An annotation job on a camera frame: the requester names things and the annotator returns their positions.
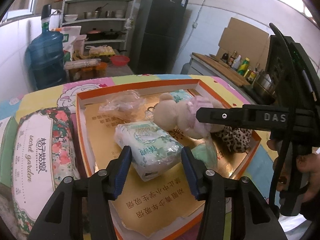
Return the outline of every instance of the metal screw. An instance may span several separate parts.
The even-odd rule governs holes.
[[[70,183],[72,181],[72,178],[71,177],[66,177],[64,178],[63,182],[64,183]]]
[[[106,171],[106,170],[100,170],[100,171],[98,171],[98,175],[99,175],[99,176],[106,176],[106,174],[107,174],[107,171]]]
[[[241,180],[244,183],[248,183],[249,182],[249,178],[248,177],[242,177]]]
[[[208,176],[213,176],[214,175],[214,171],[213,170],[206,170],[205,174],[207,174]]]

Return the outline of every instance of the leopard print pouch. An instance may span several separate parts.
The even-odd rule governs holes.
[[[225,128],[215,133],[215,135],[222,139],[231,153],[243,153],[249,147],[252,130],[232,128],[225,126]]]

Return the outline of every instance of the plush toy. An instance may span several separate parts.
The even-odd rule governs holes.
[[[160,95],[160,102],[153,110],[153,120],[165,131],[171,131],[177,126],[184,135],[193,139],[202,139],[210,132],[223,130],[224,125],[200,123],[196,119],[196,111],[201,107],[224,108],[216,99],[209,100],[195,96],[176,103],[171,94],[163,93]]]

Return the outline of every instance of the black refrigerator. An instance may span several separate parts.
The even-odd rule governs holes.
[[[129,66],[135,74],[165,74],[173,65],[188,0],[141,0]]]

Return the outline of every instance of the person's hand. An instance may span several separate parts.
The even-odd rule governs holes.
[[[267,141],[268,147],[273,151],[276,151],[276,143],[277,142],[275,140]],[[303,202],[307,202],[313,199],[320,190],[320,155],[317,153],[311,153],[305,156],[298,156],[296,163],[297,168],[301,173],[310,173],[310,184],[303,196]],[[289,181],[289,177],[290,172],[284,165],[277,185],[277,191],[282,191],[285,188],[287,181]]]

